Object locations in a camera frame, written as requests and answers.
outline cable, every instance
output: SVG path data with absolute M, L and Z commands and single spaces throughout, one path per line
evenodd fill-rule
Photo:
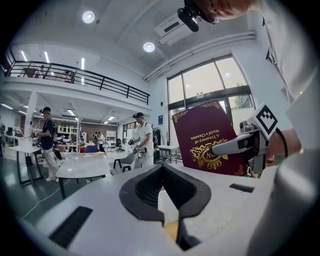
M 280 131 L 279 128 L 276 128 L 275 131 L 280 135 L 281 139 L 283 140 L 283 145 L 284 145 L 284 156 L 287 158 L 288 157 L 288 145 L 286 138 L 284 134 Z
M 59 191 L 59 189 L 60 189 L 60 187 L 59 187 L 55 192 L 53 192 L 53 194 L 51 194 L 51 195 L 49 195 L 48 197 L 46 197 L 45 199 L 42 199 L 41 201 L 39 201 L 39 202 L 35 205 L 35 207 L 33 207 L 26 215 L 24 215 L 24 216 L 22 217 L 22 219 L 24 219 L 25 217 L 27 217 L 27 216 L 29 215 L 29 213 L 31 213 L 34 209 L 36 209 L 36 207 L 37 207 L 42 201 L 48 199 L 49 197 L 52 197 L 55 193 L 57 193 L 57 192 Z

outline book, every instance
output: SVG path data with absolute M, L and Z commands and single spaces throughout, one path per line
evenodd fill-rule
M 211 153 L 212 146 L 237 137 L 219 101 L 209 101 L 174 114 L 172 121 L 185 167 L 224 175 L 247 174 L 242 154 Z

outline floor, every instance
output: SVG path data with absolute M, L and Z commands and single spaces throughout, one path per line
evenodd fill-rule
M 113 168 L 114 159 L 120 159 L 125 156 L 125 153 L 108 152 L 107 158 L 109 159 L 110 169 Z M 28 178 L 27 167 L 25 164 L 26 161 L 24 155 L 22 153 L 19 154 L 19 162 L 22 180 L 26 180 Z M 34 159 L 32 160 L 32 162 L 34 163 L 34 165 L 32 166 L 33 173 L 37 173 L 37 166 Z M 42 174 L 47 177 L 48 168 L 44 168 L 41 164 L 40 168 Z M 25 216 L 23 219 L 31 224 L 36 224 L 45 212 L 62 201 L 61 192 L 60 190 L 58 190 L 60 188 L 58 182 L 48 182 L 44 179 L 40 179 L 36 181 L 36 187 L 33 187 L 31 184 L 19 184 L 17 172 L 17 154 L 13 150 L 5 149 L 3 157 L 0 157 L 0 179 L 2 188 L 7 195 L 13 212 L 17 217 L 22 218 Z M 85 179 L 80 179 L 79 184 L 77 184 L 76 180 L 72 179 L 67 184 L 65 184 L 65 193 L 67 196 L 70 196 L 86 184 L 87 182 Z M 39 201 L 43 199 L 45 200 L 40 202 L 38 206 L 28 214 L 28 212 L 32 208 L 34 208 Z

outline ceiling light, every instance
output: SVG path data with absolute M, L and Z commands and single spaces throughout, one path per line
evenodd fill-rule
M 27 58 L 26 58 L 25 52 L 23 50 L 21 51 L 21 54 L 22 54 L 22 57 L 24 58 L 24 61 L 27 62 Z
M 48 53 L 46 51 L 44 52 L 44 56 L 45 56 L 46 63 L 50 63 Z
M 147 53 L 152 53 L 155 50 L 155 45 L 152 42 L 146 42 L 143 45 L 143 49 L 147 52 Z
M 67 109 L 71 116 L 75 116 L 71 109 Z
M 4 106 L 4 107 L 6 107 L 7 109 L 13 110 L 12 107 L 10 107 L 10 106 L 8 106 L 8 105 L 6 105 L 6 104 L 1 103 L 1 105 Z
M 91 22 L 93 22 L 95 20 L 95 14 L 93 13 L 93 11 L 87 10 L 82 15 L 82 20 L 85 23 L 91 23 Z
M 81 69 L 85 69 L 85 58 L 81 58 Z

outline ceiling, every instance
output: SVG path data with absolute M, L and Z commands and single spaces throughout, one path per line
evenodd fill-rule
M 31 92 L 10 91 L 0 94 L 0 102 L 14 108 L 17 111 L 26 112 L 24 105 L 28 105 Z M 54 94 L 37 93 L 36 115 L 40 115 L 39 110 L 44 107 L 51 108 L 51 115 L 57 118 L 81 117 L 85 122 L 102 123 L 108 118 L 115 118 L 108 124 L 117 124 L 132 117 L 133 110 L 97 103 L 94 101 L 75 99 Z M 72 116 L 67 110 L 70 109 L 76 116 Z
M 166 60 L 194 46 L 248 31 L 246 16 L 224 20 L 216 26 L 201 21 L 199 32 L 172 45 L 160 44 L 161 37 L 155 28 L 183 6 L 184 0 L 48 0 L 26 21 L 12 45 L 71 47 L 117 63 L 144 77 Z M 82 21 L 82 14 L 88 10 L 95 13 L 95 21 L 90 24 Z M 148 41 L 157 46 L 152 53 L 143 50 L 143 44 Z M 39 47 L 38 52 L 26 52 L 30 61 L 37 59 L 43 53 L 41 50 Z M 68 56 L 59 56 L 56 52 L 55 59 L 65 64 Z

